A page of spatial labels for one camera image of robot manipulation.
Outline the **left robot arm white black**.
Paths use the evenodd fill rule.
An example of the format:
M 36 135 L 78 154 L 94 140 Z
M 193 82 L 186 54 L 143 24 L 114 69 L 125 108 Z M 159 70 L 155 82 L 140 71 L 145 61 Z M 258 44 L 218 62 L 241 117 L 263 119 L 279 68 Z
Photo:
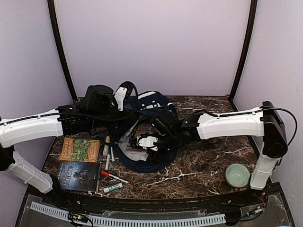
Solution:
M 82 100 L 63 105 L 48 112 L 0 122 L 0 169 L 23 180 L 43 194 L 56 206 L 63 206 L 67 196 L 60 191 L 58 180 L 38 170 L 14 148 L 21 142 L 46 137 L 60 137 L 108 128 L 125 121 L 133 109 L 124 106 L 137 88 L 130 81 L 123 82 L 116 91 L 105 85 L 91 85 Z

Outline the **pink Taming of Shrew book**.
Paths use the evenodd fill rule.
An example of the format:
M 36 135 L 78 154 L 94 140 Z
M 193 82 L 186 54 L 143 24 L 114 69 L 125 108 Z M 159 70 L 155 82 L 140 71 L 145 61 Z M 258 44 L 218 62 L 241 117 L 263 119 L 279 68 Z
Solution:
M 129 142 L 126 148 L 127 152 L 145 151 L 142 147 L 137 146 L 137 138 L 145 134 L 154 134 L 156 130 L 148 124 L 136 125 L 130 134 Z

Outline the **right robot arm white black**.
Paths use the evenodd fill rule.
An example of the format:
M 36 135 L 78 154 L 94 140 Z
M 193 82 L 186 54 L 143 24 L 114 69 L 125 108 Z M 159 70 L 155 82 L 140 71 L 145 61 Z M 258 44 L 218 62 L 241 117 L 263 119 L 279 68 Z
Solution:
M 199 140 L 229 136 L 262 137 L 263 148 L 250 178 L 250 188 L 241 198 L 244 204 L 252 205 L 259 199 L 259 190 L 265 188 L 268 178 L 292 143 L 286 137 L 285 124 L 279 111 L 292 114 L 274 107 L 270 101 L 264 101 L 260 107 L 239 112 L 219 114 L 198 110 L 181 120 L 161 112 L 151 120 L 151 126 L 157 132 L 138 139 L 137 145 L 157 157 Z

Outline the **navy blue student backpack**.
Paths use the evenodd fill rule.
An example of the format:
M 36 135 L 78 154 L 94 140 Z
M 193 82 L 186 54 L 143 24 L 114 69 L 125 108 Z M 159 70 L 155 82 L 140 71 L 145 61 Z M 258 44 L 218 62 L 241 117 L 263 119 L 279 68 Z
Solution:
M 117 122 L 108 129 L 115 140 L 119 159 L 137 173 L 156 173 L 168 167 L 176 158 L 177 149 L 161 149 L 161 134 L 151 125 L 156 115 L 168 113 L 177 118 L 178 113 L 171 100 L 158 91 L 141 93 L 137 98 L 125 101 L 125 108 L 135 110 L 128 119 Z

